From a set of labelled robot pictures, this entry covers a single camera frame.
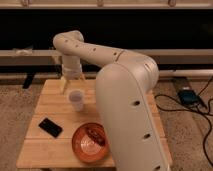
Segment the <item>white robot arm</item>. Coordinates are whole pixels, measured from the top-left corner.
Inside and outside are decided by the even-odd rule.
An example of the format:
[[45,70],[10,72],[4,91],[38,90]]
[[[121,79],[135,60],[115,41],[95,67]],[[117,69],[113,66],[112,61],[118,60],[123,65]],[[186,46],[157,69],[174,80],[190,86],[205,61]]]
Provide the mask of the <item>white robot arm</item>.
[[149,56],[86,43],[78,31],[53,38],[62,54],[101,68],[96,76],[96,105],[117,171],[170,171],[146,94],[159,71]]

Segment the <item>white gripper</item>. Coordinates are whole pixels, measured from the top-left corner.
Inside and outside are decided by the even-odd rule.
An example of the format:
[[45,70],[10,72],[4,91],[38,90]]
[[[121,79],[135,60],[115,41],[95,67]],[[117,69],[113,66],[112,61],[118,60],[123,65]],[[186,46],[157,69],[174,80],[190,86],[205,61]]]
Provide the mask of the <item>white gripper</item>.
[[85,81],[86,78],[82,74],[82,65],[80,58],[77,56],[62,56],[62,73],[64,77],[61,77],[61,93],[64,94],[69,80],[79,79]]

